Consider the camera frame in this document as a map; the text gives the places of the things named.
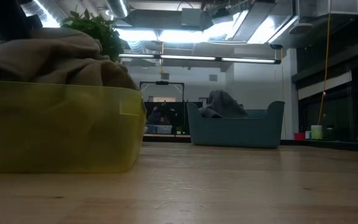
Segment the wall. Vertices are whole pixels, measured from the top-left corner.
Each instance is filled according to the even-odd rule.
[[[128,67],[130,75],[139,85],[140,82],[155,82],[161,80],[159,67]],[[182,67],[165,67],[165,73],[170,74],[169,82],[185,83],[185,100],[198,101],[198,98],[209,96],[212,90],[223,89],[225,86],[225,73],[219,68],[182,68]],[[211,82],[209,75],[218,75],[217,82]],[[157,86],[150,84],[142,85],[143,99],[148,100],[149,96],[169,96],[175,97],[177,101],[181,101],[182,94],[181,85]]]
[[[282,139],[298,132],[298,95],[291,76],[296,74],[296,51],[287,50],[280,65],[234,63],[226,72],[225,90],[246,109],[266,109],[285,102]]]

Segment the light fixture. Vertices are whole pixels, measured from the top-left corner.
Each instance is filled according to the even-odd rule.
[[[254,32],[252,37],[247,41],[248,44],[264,44],[266,43],[273,35],[275,30],[274,20],[268,16],[263,23],[258,27]]]
[[[201,31],[189,30],[164,30],[160,40],[168,43],[200,43],[207,41]]]
[[[118,57],[121,58],[154,58],[154,55],[147,54],[119,54]]]
[[[248,12],[249,12],[248,10],[245,10],[245,11],[238,12],[233,15],[233,20],[235,22],[234,22],[232,29],[227,33],[226,40],[234,37],[234,35],[239,30],[241,24],[244,22],[244,19],[246,19]]]
[[[222,58],[222,62],[277,63],[278,61],[256,58]]]
[[[199,61],[209,61],[209,62],[239,62],[239,63],[267,63],[267,64],[281,63],[281,60],[272,60],[272,59],[205,57],[205,56],[191,56],[191,55],[120,54],[119,57],[120,58],[199,60]]]
[[[126,41],[157,40],[154,30],[149,29],[116,29],[119,38]]]
[[[161,55],[162,59],[183,59],[183,60],[209,60],[213,61],[215,57],[186,56],[186,55]]]
[[[272,38],[270,38],[267,42],[272,43],[277,37],[282,35],[295,21],[298,20],[298,16],[294,16],[290,22],[288,22],[282,29],[280,29]]]

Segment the box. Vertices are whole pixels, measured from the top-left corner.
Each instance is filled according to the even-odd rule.
[[[170,125],[156,125],[157,126],[157,134],[171,134],[172,126]]]
[[[124,172],[144,125],[136,90],[0,82],[0,172]]]

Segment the desk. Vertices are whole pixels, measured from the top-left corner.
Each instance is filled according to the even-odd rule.
[[[0,174],[0,223],[358,223],[358,152],[145,142],[125,174]]]

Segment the beige cloth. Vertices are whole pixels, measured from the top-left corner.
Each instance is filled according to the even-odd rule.
[[[125,66],[100,55],[100,44],[92,37],[64,28],[31,34],[33,39],[0,44],[0,80],[139,90]]]

